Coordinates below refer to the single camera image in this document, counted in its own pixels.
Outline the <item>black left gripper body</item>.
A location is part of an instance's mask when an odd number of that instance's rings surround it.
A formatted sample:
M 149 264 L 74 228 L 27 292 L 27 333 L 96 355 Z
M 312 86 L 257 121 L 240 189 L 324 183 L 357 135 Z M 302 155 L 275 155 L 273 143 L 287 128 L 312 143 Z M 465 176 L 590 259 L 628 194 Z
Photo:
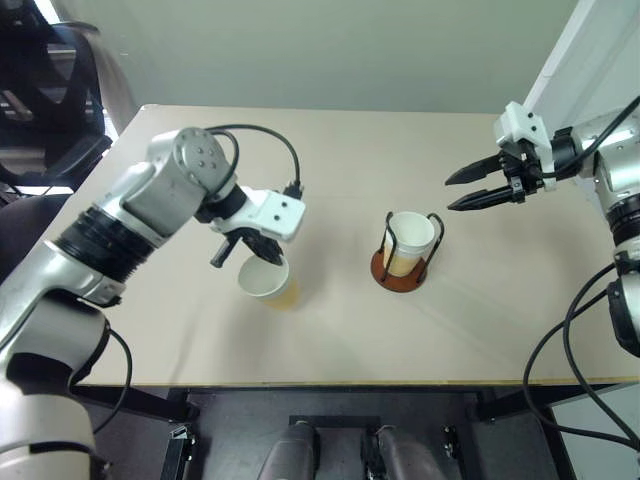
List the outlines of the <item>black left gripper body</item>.
M 224 234 L 229 243 L 242 241 L 250 249 L 269 249 L 274 241 L 253 228 L 236 228 Z

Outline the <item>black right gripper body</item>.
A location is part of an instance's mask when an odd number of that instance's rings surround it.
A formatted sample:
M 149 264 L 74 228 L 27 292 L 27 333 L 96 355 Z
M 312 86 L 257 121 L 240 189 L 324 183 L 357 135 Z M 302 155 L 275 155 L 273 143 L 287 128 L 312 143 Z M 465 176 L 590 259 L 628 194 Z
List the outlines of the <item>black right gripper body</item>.
M 535 146 L 528 140 L 506 142 L 500 152 L 507 186 L 503 188 L 499 203 L 523 203 L 542 185 L 540 158 Z

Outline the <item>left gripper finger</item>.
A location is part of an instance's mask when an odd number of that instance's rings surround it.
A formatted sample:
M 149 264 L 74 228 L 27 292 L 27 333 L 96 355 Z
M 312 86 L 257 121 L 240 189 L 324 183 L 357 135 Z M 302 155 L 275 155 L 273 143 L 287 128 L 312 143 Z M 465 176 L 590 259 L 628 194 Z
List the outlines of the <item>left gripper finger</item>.
M 283 264 L 283 251 L 277 241 L 263 236 L 249 237 L 248 247 L 261 260 L 272 265 Z
M 210 264 L 214 268 L 221 269 L 230 254 L 233 252 L 236 244 L 237 241 L 235 239 L 226 238 L 217 252 L 214 254 L 213 258 L 210 261 Z

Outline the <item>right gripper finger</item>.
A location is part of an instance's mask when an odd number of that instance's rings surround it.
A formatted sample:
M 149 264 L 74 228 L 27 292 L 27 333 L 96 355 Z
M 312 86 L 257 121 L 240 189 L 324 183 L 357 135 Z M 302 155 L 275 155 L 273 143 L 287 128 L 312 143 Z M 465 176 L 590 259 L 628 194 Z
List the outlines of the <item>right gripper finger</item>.
M 501 187 L 493 190 L 479 190 L 455 200 L 448 210 L 483 210 L 512 201 L 512 189 Z
M 451 174 L 445 181 L 446 186 L 469 184 L 486 178 L 489 174 L 502 169 L 502 154 L 498 153 L 472 162 Z

